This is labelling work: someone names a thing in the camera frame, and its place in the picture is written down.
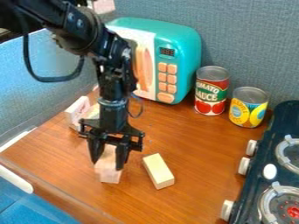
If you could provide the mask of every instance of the orange button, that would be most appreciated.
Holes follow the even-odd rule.
[[[159,89],[160,89],[161,91],[166,91],[166,83],[159,82]]]
[[[166,81],[166,73],[159,73],[159,80]]]
[[[168,75],[167,76],[167,81],[170,84],[176,84],[177,83],[177,76],[176,75]]]
[[[157,98],[161,102],[172,103],[174,101],[174,96],[172,94],[158,93]]]
[[[166,63],[160,62],[158,66],[160,72],[164,72],[164,73],[166,72],[166,67],[167,67]]]
[[[175,94],[177,92],[177,87],[174,85],[168,85],[167,90],[170,94]]]
[[[167,72],[169,74],[176,74],[177,73],[177,65],[172,65],[172,64],[168,65]]]

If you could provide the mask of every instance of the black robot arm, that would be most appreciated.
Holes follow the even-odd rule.
[[[101,87],[101,112],[99,119],[81,120],[80,133],[87,137],[94,163],[104,151],[105,144],[116,145],[116,169],[122,169],[131,150],[142,150],[144,136],[143,132],[134,129],[128,123],[129,96],[136,90],[137,82],[133,74],[129,44],[116,33],[109,31],[95,12],[87,7],[76,7],[60,0],[0,0],[1,4],[10,9],[22,26],[24,61],[29,73],[36,80],[68,81],[78,75],[59,78],[35,75],[28,60],[29,38],[23,14],[34,18],[53,32],[54,39],[60,47],[80,55],[81,59],[84,56],[93,59]],[[138,137],[137,142],[134,142],[132,137]]]

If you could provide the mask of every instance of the wooden table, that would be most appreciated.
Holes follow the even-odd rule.
[[[95,93],[90,97],[95,101]],[[138,107],[131,104],[134,112]],[[244,183],[236,172],[247,141],[260,139],[267,123],[246,129],[232,124],[227,112],[196,114],[192,95],[174,106],[145,100],[143,115],[130,123],[146,133],[144,150],[130,154],[119,185],[99,182],[86,140],[66,126],[63,113],[12,145],[0,162],[33,182],[37,194],[86,223],[225,223],[220,209],[225,199],[237,199]],[[159,191],[142,166],[142,157],[157,152],[176,178],[175,185]],[[41,179],[54,188],[40,187]],[[72,202],[62,203],[46,189],[68,194],[99,216],[90,221],[93,215],[70,209]]]

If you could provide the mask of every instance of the gray fabric wall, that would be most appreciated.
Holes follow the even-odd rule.
[[[152,18],[197,29],[202,66],[225,67],[232,90],[262,88],[270,106],[299,100],[297,0],[115,0],[117,17]]]
[[[32,67],[38,75],[66,75],[78,63],[78,56],[59,49],[47,30],[31,34],[30,49]],[[0,146],[28,127],[56,115],[96,83],[90,59],[75,80],[60,83],[34,80],[24,66],[22,38],[0,45],[0,67]]]

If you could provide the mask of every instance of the toy microwave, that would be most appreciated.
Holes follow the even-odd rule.
[[[201,61],[201,39],[195,30],[134,17],[118,18],[107,28],[132,47],[136,95],[169,104],[184,99]]]

